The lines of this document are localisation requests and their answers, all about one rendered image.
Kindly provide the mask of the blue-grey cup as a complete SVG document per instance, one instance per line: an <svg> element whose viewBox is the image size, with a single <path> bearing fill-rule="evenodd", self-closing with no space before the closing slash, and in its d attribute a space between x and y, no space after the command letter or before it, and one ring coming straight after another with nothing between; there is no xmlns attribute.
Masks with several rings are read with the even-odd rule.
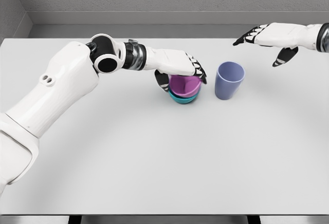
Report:
<svg viewBox="0 0 329 224"><path fill-rule="evenodd" d="M236 62L223 62L217 69L215 95L221 100L232 98L244 80L245 70Z"/></svg>

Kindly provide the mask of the purple bowl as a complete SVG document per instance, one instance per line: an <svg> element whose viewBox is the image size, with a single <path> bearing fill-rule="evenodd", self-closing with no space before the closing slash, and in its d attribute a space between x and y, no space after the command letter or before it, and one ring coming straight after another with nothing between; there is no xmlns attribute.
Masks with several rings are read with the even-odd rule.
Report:
<svg viewBox="0 0 329 224"><path fill-rule="evenodd" d="M171 75L169 88L175 95L189 98L198 93L201 83L201 79L197 76Z"/></svg>

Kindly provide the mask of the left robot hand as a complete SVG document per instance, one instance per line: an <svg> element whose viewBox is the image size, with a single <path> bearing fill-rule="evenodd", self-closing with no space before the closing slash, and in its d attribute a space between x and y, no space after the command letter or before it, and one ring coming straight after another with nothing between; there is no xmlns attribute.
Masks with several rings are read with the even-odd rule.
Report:
<svg viewBox="0 0 329 224"><path fill-rule="evenodd" d="M155 78L158 85L165 91L169 91L170 76L198 77L207 84L207 75L200 62L192 55L182 50L155 49Z"/></svg>

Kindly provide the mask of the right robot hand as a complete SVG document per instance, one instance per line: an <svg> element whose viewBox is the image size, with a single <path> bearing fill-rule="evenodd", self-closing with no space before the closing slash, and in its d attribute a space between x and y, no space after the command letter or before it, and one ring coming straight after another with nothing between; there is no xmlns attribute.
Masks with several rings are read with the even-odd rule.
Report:
<svg viewBox="0 0 329 224"><path fill-rule="evenodd" d="M238 38L233 45L249 43L263 47L279 47L281 51L272 64L273 67L278 67L290 61L297 54L300 46L311 50L314 48L315 43L306 36L306 26L271 23L252 28Z"/></svg>

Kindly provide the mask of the teal bowl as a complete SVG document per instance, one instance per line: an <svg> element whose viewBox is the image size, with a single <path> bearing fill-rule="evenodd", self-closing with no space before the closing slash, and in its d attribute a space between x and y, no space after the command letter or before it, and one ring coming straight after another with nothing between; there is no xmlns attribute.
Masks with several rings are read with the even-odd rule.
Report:
<svg viewBox="0 0 329 224"><path fill-rule="evenodd" d="M169 90L169 95L170 97L177 103L179 104L188 104L194 101L200 93L200 90L193 96L191 97L181 97L179 95L176 95L171 89Z"/></svg>

